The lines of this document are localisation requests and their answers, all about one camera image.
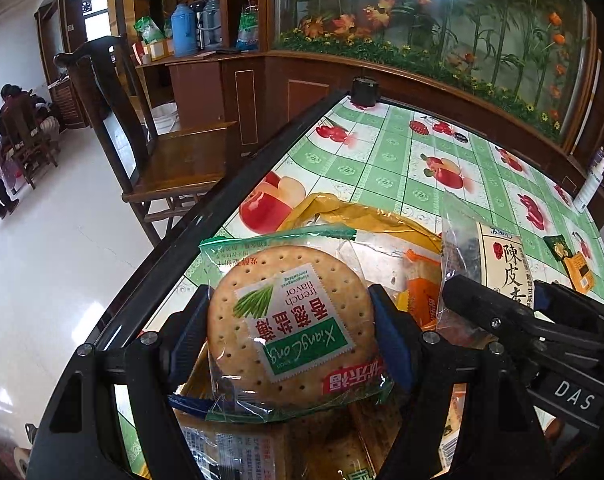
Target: window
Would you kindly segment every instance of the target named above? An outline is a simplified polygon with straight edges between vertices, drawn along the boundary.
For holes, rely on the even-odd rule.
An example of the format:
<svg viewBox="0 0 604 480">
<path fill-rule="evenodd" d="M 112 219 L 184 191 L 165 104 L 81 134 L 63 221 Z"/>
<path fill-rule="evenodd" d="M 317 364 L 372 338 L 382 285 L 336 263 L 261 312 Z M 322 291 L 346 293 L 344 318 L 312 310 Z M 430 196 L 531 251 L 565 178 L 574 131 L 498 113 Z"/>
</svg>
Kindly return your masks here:
<svg viewBox="0 0 604 480">
<path fill-rule="evenodd" d="M 82 11 L 88 41 L 111 35 L 107 0 L 87 0 L 82 3 Z"/>
</svg>

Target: chair back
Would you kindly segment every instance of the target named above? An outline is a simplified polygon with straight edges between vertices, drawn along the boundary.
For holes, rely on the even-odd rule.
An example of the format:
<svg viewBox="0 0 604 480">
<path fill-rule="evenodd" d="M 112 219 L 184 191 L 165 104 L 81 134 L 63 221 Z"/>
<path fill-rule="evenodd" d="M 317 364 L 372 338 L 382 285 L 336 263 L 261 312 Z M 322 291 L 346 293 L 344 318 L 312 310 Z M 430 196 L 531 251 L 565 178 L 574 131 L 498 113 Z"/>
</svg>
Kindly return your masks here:
<svg viewBox="0 0 604 480">
<path fill-rule="evenodd" d="M 4 136 L 11 141 L 13 149 L 20 143 L 23 143 L 25 148 L 32 148 L 36 142 L 42 140 L 42 131 L 35 120 L 31 96 L 28 94 L 12 98 L 0 116 L 0 127 Z M 31 136 L 33 130 L 37 130 L 34 137 Z"/>
<path fill-rule="evenodd" d="M 148 130 L 141 124 L 127 93 L 120 84 L 111 57 L 111 48 L 118 60 L 122 60 L 125 75 L 132 83 L 133 90 L 140 99 L 142 113 Z M 105 121 L 100 116 L 99 110 L 92 105 L 95 100 L 90 95 L 91 85 L 86 81 L 86 72 L 80 69 L 82 59 L 90 61 L 98 89 L 118 120 L 128 146 L 123 146 L 122 136 L 116 135 L 117 132 L 114 132 L 115 128 L 107 127 Z M 68 71 L 71 82 L 80 96 L 80 100 L 93 125 L 93 130 L 122 187 L 122 191 L 124 193 L 130 192 L 133 183 L 138 178 L 138 174 L 146 167 L 150 153 L 153 152 L 157 140 L 157 130 L 155 129 L 155 122 L 146 101 L 146 94 L 144 94 L 140 78 L 130 59 L 126 35 L 122 34 L 119 37 L 105 36 L 97 40 L 87 41 L 80 45 L 72 54 L 58 54 L 55 56 L 54 62 L 57 66 L 65 68 Z M 127 161 L 123 160 L 122 157 L 126 152 L 133 155 L 135 170 L 132 172 L 130 171 L 130 165 L 127 165 Z"/>
</svg>

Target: round cracker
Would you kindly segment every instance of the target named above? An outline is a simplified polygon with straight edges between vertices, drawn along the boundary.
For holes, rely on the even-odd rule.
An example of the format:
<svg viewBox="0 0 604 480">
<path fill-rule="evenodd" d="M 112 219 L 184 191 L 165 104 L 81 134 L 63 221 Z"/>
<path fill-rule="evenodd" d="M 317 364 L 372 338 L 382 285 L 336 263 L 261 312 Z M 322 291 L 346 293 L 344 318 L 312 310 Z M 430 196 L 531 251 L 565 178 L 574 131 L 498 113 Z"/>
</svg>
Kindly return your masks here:
<svg viewBox="0 0 604 480">
<path fill-rule="evenodd" d="M 221 376 L 235 392 L 250 394 L 268 406 L 306 408 L 323 404 L 322 381 L 339 368 L 370 362 L 377 353 L 373 307 L 357 274 L 323 251 L 304 246 L 278 246 L 252 254 L 255 264 L 235 266 L 220 281 L 208 307 L 208 349 Z M 266 373 L 263 351 L 258 352 L 247 323 L 233 316 L 236 290 L 265 280 L 278 272 L 312 264 L 355 348 L 306 372 L 277 382 Z"/>
</svg>

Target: white floor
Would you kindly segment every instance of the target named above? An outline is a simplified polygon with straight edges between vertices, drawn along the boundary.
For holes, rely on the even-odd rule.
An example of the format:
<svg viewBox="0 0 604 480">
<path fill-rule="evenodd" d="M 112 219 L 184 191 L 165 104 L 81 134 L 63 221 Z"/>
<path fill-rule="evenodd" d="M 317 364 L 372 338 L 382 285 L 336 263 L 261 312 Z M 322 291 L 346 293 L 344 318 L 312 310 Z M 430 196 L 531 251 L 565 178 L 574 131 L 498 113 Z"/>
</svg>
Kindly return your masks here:
<svg viewBox="0 0 604 480">
<path fill-rule="evenodd" d="M 89 128 L 63 134 L 60 166 L 0 220 L 0 436 L 30 447 L 73 350 L 151 244 Z"/>
</svg>

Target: white wall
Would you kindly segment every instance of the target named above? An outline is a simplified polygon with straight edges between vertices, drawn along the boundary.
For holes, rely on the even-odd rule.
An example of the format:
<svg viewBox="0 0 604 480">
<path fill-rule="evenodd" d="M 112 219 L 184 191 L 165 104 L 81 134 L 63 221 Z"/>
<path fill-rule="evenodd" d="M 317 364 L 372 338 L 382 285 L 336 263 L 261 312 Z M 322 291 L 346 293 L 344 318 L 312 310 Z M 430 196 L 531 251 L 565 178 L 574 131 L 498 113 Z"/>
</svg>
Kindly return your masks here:
<svg viewBox="0 0 604 480">
<path fill-rule="evenodd" d="M 31 9 L 0 18 L 0 89 L 7 83 L 50 99 Z"/>
</svg>

